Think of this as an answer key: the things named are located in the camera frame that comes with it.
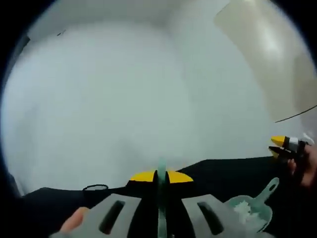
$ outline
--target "hand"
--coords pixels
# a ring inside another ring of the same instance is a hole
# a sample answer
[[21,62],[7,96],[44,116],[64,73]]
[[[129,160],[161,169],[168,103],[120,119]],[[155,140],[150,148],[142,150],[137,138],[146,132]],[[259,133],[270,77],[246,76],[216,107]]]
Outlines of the hand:
[[80,207],[78,208],[73,215],[71,215],[70,218],[68,218],[64,224],[61,226],[60,231],[61,232],[70,232],[76,227],[80,226],[80,224],[83,222],[84,214],[88,212],[89,209],[87,207]]
[[[308,154],[308,165],[304,172],[303,180],[301,185],[307,188],[310,188],[315,179],[315,174],[317,172],[317,148],[314,146],[306,145],[305,152]],[[294,159],[288,160],[288,167],[291,174],[294,174],[296,170],[296,163]]]

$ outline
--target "beige panel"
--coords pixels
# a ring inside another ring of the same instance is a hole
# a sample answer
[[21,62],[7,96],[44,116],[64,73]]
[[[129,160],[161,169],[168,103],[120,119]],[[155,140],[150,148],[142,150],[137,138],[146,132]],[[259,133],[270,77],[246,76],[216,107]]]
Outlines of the beige panel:
[[296,28],[274,4],[232,0],[214,22],[252,68],[274,121],[317,105],[314,64]]

